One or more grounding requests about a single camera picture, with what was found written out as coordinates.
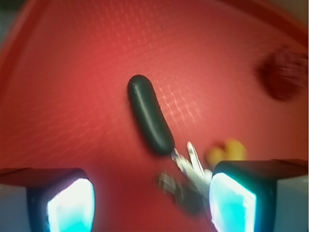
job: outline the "blue light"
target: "blue light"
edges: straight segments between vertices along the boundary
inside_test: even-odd
[[[92,183],[78,179],[47,204],[50,232],[90,232],[95,198]]]
[[[224,173],[211,179],[212,222],[219,232],[253,232],[256,195]]]

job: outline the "yellow object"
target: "yellow object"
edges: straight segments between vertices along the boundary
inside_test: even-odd
[[[223,160],[246,160],[246,158],[246,147],[236,139],[228,139],[224,149],[214,146],[207,153],[207,161],[212,168]]]

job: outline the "metal key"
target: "metal key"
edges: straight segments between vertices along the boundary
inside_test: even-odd
[[[176,204],[189,214],[195,215],[206,206],[205,202],[207,201],[198,193],[194,186],[183,186],[166,172],[159,175],[159,185],[165,193],[173,194]]]

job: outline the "red textured surface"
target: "red textured surface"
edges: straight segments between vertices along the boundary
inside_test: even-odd
[[[276,101],[256,71],[281,45],[306,49],[267,23],[203,0],[51,0],[41,10],[0,67],[0,168],[83,168],[94,231],[213,230],[156,187],[160,170],[182,175],[143,143],[126,94],[135,74],[152,81],[177,149],[192,141],[204,166],[207,148],[229,137],[251,160],[308,159],[308,91]]]

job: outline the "blurry object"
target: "blurry object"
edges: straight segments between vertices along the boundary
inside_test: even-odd
[[[0,169],[0,232],[90,232],[94,210],[81,169]]]
[[[219,232],[307,232],[308,162],[222,161],[209,201]]]
[[[308,85],[308,56],[282,47],[270,56],[261,72],[270,95],[288,101]]]
[[[180,155],[176,149],[172,153],[172,159],[177,163],[181,172],[188,177],[189,184],[182,185],[174,180],[167,172],[159,175],[159,185],[164,192],[174,195],[176,204],[189,214],[197,214],[203,211],[208,204],[209,184],[212,171],[205,169],[198,159],[197,152],[191,142],[187,143],[190,161]]]
[[[172,175],[163,172],[159,175],[159,185],[164,193],[174,195],[176,204],[185,212],[195,215],[204,209],[204,204],[208,202],[192,185],[182,185],[174,180]]]
[[[9,33],[25,0],[0,0],[0,47]]]
[[[246,147],[236,139],[228,139],[223,149],[219,146],[211,147],[206,154],[208,164],[212,168],[223,160],[246,160],[246,158]]]
[[[208,189],[211,180],[211,171],[204,171],[195,148],[191,142],[187,143],[188,153],[190,155],[191,162],[188,161],[185,157],[180,155],[175,149],[172,153],[172,160],[177,163],[177,166],[181,172],[188,177],[190,182],[195,186],[197,191],[208,199]]]

